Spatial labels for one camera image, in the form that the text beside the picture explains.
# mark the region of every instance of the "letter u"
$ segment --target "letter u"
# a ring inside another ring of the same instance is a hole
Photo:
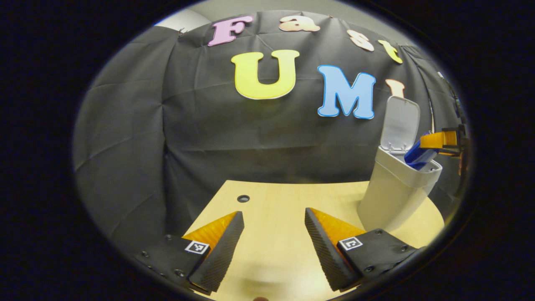
[[[288,94],[295,86],[295,50],[276,50],[271,53],[279,59],[279,80],[270,85],[258,81],[258,60],[261,52],[238,54],[231,59],[236,65],[234,83],[241,95],[250,99],[275,99]]]

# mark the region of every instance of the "black textured finger pad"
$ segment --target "black textured finger pad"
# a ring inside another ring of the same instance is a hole
[[[351,288],[356,282],[358,275],[355,274],[344,262],[342,256],[329,240],[314,212],[310,208],[305,209],[304,224],[314,244],[319,263],[323,273],[327,277],[329,286],[333,291]]]
[[[189,281],[207,291],[216,291],[231,264],[234,250],[243,232],[243,214],[238,211],[223,232],[221,239]]]

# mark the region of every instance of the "screw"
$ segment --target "screw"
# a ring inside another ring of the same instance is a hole
[[[184,276],[186,276],[186,274],[184,274],[184,272],[182,272],[182,271],[179,270],[179,269],[174,270],[174,274],[175,274],[176,276],[179,276],[179,277],[184,277]]]

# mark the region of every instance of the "blue object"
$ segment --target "blue object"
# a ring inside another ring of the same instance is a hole
[[[438,151],[438,149],[433,148],[420,148],[420,139],[418,139],[418,142],[405,154],[405,163],[416,170],[420,170],[435,158]]]

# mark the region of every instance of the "black fabric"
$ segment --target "black fabric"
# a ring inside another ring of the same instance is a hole
[[[416,48],[321,14],[268,11],[239,16],[246,15],[255,21],[246,23],[233,42],[214,47],[207,46],[212,24],[179,38],[172,29],[150,28],[114,56],[88,91],[74,135],[77,181],[96,223],[127,249],[134,247],[132,231],[144,242],[163,233],[184,234],[229,179],[369,180],[391,95],[386,79],[402,82],[405,97],[420,106],[418,136],[431,129],[430,99],[436,130],[457,125],[442,96],[447,90],[426,79],[436,70],[419,61],[422,55]],[[281,31],[280,18],[290,15],[310,17],[321,30]],[[366,35],[375,51],[355,46],[348,29]],[[398,49],[403,64],[390,59],[377,40]],[[294,89],[272,100],[241,96],[234,86],[231,58],[262,52],[258,77],[270,84],[279,77],[271,52],[279,49],[300,53]],[[320,65],[340,67],[350,83],[361,72],[373,75],[374,118],[319,116],[324,92]],[[457,172],[457,166],[444,167],[443,174],[446,169]]]

